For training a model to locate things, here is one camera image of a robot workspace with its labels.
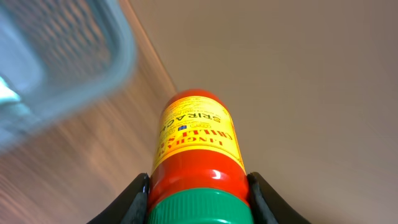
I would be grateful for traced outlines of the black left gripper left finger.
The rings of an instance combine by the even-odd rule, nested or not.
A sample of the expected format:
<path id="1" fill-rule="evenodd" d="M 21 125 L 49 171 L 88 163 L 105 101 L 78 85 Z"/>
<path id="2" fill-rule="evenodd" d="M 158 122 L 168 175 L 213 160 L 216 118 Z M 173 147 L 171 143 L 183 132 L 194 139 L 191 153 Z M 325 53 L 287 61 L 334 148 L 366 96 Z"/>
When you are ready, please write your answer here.
<path id="1" fill-rule="evenodd" d="M 144 224 L 150 177 L 140 173 L 102 212 L 88 224 Z"/>

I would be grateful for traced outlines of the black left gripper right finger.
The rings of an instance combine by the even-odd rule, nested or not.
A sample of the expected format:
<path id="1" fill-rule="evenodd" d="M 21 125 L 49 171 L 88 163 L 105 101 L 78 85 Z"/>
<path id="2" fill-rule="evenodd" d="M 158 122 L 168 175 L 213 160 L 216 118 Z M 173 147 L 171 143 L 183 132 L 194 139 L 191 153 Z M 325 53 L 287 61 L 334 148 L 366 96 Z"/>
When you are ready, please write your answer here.
<path id="1" fill-rule="evenodd" d="M 259 174 L 247 175 L 249 204 L 255 224 L 310 224 Z"/>

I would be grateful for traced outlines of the sriracha chilli sauce bottle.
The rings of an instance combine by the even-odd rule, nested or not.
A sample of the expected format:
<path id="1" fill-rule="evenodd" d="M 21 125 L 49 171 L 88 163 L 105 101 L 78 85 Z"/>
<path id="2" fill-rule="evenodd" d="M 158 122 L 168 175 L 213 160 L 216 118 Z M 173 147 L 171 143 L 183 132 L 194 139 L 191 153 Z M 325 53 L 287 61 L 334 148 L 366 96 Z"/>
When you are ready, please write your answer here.
<path id="1" fill-rule="evenodd" d="M 166 104 L 150 175 L 148 223 L 253 223 L 232 117 L 205 90 Z"/>

